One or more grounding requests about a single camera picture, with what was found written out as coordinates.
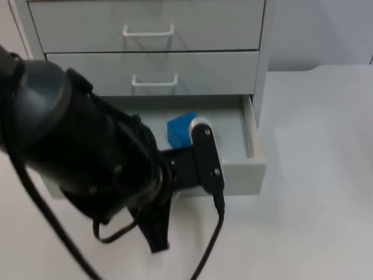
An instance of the black cable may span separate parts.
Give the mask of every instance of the black cable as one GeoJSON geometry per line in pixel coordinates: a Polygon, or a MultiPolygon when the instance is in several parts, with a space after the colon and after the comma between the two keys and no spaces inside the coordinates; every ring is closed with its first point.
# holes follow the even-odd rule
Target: black cable
{"type": "Polygon", "coordinates": [[[217,240],[217,237],[219,236],[221,227],[223,226],[224,213],[225,213],[226,205],[225,205],[225,202],[224,202],[224,195],[222,193],[218,194],[218,195],[214,195],[214,204],[215,204],[215,208],[217,210],[217,213],[219,214],[219,220],[217,221],[217,225],[215,227],[214,233],[211,236],[210,242],[207,245],[207,248],[206,248],[205,252],[203,253],[203,256],[202,256],[196,270],[194,271],[191,280],[196,280],[198,278],[199,274],[201,273],[201,271],[203,270],[203,267],[205,266],[208,258],[210,257],[212,249],[214,248],[214,245],[215,245],[215,242],[217,240]]]}
{"type": "Polygon", "coordinates": [[[123,227],[122,229],[120,229],[116,233],[112,234],[111,236],[105,237],[105,238],[100,237],[100,225],[101,225],[101,223],[99,221],[96,221],[96,220],[93,221],[93,234],[94,234],[95,238],[103,244],[110,244],[110,243],[118,240],[119,238],[121,238],[123,235],[125,235],[126,233],[128,233],[132,229],[134,229],[138,225],[138,220],[137,219],[133,220],[133,222],[130,223],[128,226],[123,227]]]}
{"type": "MultiPolygon", "coordinates": [[[[11,100],[14,94],[17,91],[17,87],[19,84],[19,80],[22,77],[22,72],[24,71],[24,65],[23,61],[18,57],[19,64],[17,65],[17,75],[13,77],[13,79],[9,82],[8,88],[4,90],[4,93],[2,94],[0,98],[0,129],[2,132],[3,137],[3,143],[4,148],[7,151],[10,161],[13,164],[14,169],[16,170],[16,173],[18,175],[19,180],[21,181],[24,189],[32,199],[32,201],[35,203],[37,208],[40,210],[42,215],[45,217],[49,225],[52,227],[53,231],[56,233],[56,235],[59,237],[61,242],[64,244],[65,248],[70,252],[71,256],[74,258],[74,260],[80,265],[82,270],[92,279],[92,280],[103,280],[101,276],[94,270],[94,268],[86,261],[83,254],[80,252],[80,250],[76,247],[74,242],[71,240],[71,238],[68,236],[67,232],[64,230],[56,216],[54,215],[51,208],[48,206],[48,204],[44,201],[40,193],[37,191],[34,183],[32,182],[30,175],[28,174],[26,170],[26,166],[24,163],[24,160],[18,150],[17,143],[14,141],[13,138],[13,113],[11,112],[10,108],[12,108],[11,100]]],[[[212,249],[215,245],[215,242],[217,240],[217,237],[220,233],[221,227],[224,222],[224,196],[223,193],[220,193],[218,195],[214,195],[214,204],[219,214],[219,220],[217,223],[217,226],[215,228],[215,231],[210,239],[210,242],[206,248],[205,253],[203,254],[203,257],[198,264],[195,272],[192,275],[191,280],[196,280],[201,271],[203,270],[203,267],[205,266],[207,259],[209,258],[212,249]]],[[[111,239],[118,239],[125,233],[129,232],[131,229],[133,229],[137,225],[136,219],[127,227],[121,229],[119,232],[115,233],[114,235],[103,239],[103,240],[111,240],[111,239]]],[[[97,224],[93,224],[94,232],[97,230],[98,234],[98,227],[97,224]]]]}
{"type": "MultiPolygon", "coordinates": [[[[22,65],[22,63],[23,61],[19,59],[19,63],[17,65],[17,67],[19,66],[19,69],[21,69],[22,67],[24,68],[24,65],[22,65]]],[[[12,162],[13,167],[16,170],[18,178],[21,181],[24,189],[33,200],[37,208],[40,210],[42,215],[45,217],[49,225],[52,227],[53,231],[59,237],[61,242],[63,242],[65,248],[71,253],[71,256],[92,280],[103,280],[102,277],[100,277],[98,273],[93,269],[93,267],[85,260],[82,253],[75,246],[74,242],[71,240],[56,216],[53,214],[51,208],[37,191],[34,183],[30,178],[30,175],[26,170],[21,154],[18,151],[17,143],[14,141],[13,138],[13,114],[10,110],[10,108],[12,108],[10,103],[12,96],[17,91],[17,87],[21,77],[22,75],[13,76],[13,79],[9,81],[8,87],[4,90],[1,96],[0,127],[4,148],[9,155],[10,161],[12,162]]]]}

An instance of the white table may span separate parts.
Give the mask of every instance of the white table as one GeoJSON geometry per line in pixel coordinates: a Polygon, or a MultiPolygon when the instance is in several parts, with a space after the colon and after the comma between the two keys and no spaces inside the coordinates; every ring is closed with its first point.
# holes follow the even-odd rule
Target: white table
{"type": "MultiPolygon", "coordinates": [[[[373,67],[270,73],[264,98],[262,193],[227,197],[200,279],[373,279],[373,67]]],[[[0,278],[86,279],[4,156],[0,186],[0,278]]],[[[211,198],[177,201],[171,248],[153,256],[138,229],[103,246],[73,206],[48,200],[105,279],[189,279],[217,220],[211,198]]],[[[105,232],[129,221],[123,212],[105,232]]]]}

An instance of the white cabinet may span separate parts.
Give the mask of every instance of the white cabinet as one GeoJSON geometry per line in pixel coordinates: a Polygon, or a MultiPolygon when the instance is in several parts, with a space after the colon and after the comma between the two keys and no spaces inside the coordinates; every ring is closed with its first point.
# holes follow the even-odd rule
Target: white cabinet
{"type": "Polygon", "coordinates": [[[260,192],[266,161],[255,118],[274,0],[10,2],[33,58],[80,72],[95,93],[140,115],[160,149],[169,148],[168,120],[190,111],[209,118],[226,194],[260,192]]]}

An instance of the white drawer handle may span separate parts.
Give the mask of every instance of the white drawer handle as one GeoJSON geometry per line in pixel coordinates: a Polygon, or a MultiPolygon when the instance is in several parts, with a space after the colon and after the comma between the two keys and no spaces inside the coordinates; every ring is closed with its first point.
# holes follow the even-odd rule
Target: white drawer handle
{"type": "Polygon", "coordinates": [[[139,83],[137,81],[136,75],[132,76],[132,86],[137,88],[158,88],[158,87],[173,87],[179,82],[179,77],[177,74],[174,76],[174,80],[170,83],[139,83]]]}
{"type": "Polygon", "coordinates": [[[128,32],[127,24],[123,28],[124,37],[171,37],[174,35],[174,32],[175,27],[173,24],[171,24],[170,30],[166,32],[130,33],[128,32]]]}

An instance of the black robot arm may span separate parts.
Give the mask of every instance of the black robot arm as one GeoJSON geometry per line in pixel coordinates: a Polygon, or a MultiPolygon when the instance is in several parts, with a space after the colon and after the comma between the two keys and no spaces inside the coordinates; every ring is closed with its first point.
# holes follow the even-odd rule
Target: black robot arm
{"type": "Polygon", "coordinates": [[[211,127],[194,120],[193,145],[159,151],[151,130],[102,101],[72,69],[24,61],[0,47],[0,149],[57,235],[92,279],[101,279],[68,238],[34,188],[25,164],[56,183],[93,219],[96,238],[111,243],[139,226],[153,253],[168,249],[168,220],[175,191],[202,186],[214,195],[219,224],[195,275],[211,252],[224,214],[224,178],[211,127]],[[127,207],[134,222],[102,239],[106,225],[127,207]]]}

